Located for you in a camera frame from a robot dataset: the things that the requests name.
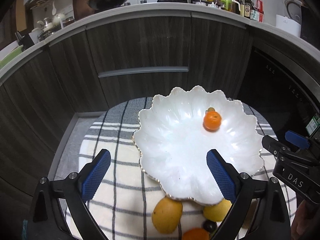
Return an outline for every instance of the white scalloped bowl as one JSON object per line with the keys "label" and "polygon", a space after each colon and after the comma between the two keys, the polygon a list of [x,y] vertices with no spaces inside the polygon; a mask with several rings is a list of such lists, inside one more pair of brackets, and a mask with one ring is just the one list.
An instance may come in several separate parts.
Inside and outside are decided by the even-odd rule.
{"label": "white scalloped bowl", "polygon": [[[220,128],[213,132],[203,127],[209,107],[222,117]],[[263,168],[257,118],[245,114],[242,102],[227,100],[221,90],[207,93],[200,86],[191,91],[175,87],[167,97],[155,95],[152,107],[139,112],[139,122],[133,139],[141,153],[140,167],[170,198],[202,205],[222,200],[206,163],[211,149],[217,149],[238,172],[253,175]]]}

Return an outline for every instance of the hand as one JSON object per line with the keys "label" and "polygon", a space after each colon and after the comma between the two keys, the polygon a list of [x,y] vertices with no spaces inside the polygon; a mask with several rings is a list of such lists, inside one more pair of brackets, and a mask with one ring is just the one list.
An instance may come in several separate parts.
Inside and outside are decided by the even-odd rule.
{"label": "hand", "polygon": [[306,201],[304,200],[299,205],[291,225],[291,240],[298,240],[306,231],[311,222],[311,219],[307,219],[307,215]]}

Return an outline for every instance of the metal screw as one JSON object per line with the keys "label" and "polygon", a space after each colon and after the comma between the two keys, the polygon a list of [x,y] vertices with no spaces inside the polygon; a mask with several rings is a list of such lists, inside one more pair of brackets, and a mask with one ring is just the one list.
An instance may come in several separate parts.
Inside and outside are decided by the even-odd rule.
{"label": "metal screw", "polygon": [[46,177],[42,177],[41,179],[40,179],[40,183],[41,184],[44,184],[44,183],[46,183],[47,182],[47,178]]}
{"label": "metal screw", "polygon": [[271,178],[271,181],[272,181],[273,183],[278,183],[278,182],[279,182],[276,177],[272,177],[272,178]]}
{"label": "metal screw", "polygon": [[72,172],[69,174],[70,179],[75,179],[77,176],[78,176],[78,173],[76,173],[76,172]]}
{"label": "metal screw", "polygon": [[247,178],[249,178],[249,175],[248,175],[247,173],[245,173],[245,172],[241,172],[241,173],[240,173],[240,177],[241,177],[242,179],[247,179]]}

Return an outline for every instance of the baseboard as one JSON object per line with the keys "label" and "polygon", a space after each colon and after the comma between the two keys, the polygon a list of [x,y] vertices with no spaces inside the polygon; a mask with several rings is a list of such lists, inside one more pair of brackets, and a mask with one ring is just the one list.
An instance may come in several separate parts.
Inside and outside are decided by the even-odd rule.
{"label": "baseboard", "polygon": [[48,179],[49,180],[54,180],[54,176],[56,175],[56,172],[57,172],[57,168],[58,168],[58,165],[59,165],[59,162],[60,162],[60,159],[61,159],[61,156],[62,156],[62,153],[64,151],[64,148],[66,147],[66,144],[69,140],[69,137],[78,121],[79,118],[81,117],[99,117],[100,115],[102,115],[103,113],[105,113],[105,111],[102,111],[102,112],[84,112],[84,113],[75,113],[68,125],[68,127],[66,128],[63,136],[62,136],[62,139],[59,143],[59,146],[57,148],[57,151],[54,155],[54,158],[53,158],[53,161],[51,163],[51,167],[50,167],[50,170],[49,170],[49,173],[48,173]]}

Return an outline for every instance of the cutting board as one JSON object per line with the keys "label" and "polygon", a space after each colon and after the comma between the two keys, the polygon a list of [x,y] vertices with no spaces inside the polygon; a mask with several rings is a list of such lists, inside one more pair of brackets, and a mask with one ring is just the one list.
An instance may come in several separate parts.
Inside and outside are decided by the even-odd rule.
{"label": "cutting board", "polygon": [[94,14],[94,9],[89,7],[87,1],[89,0],[72,0],[75,20]]}

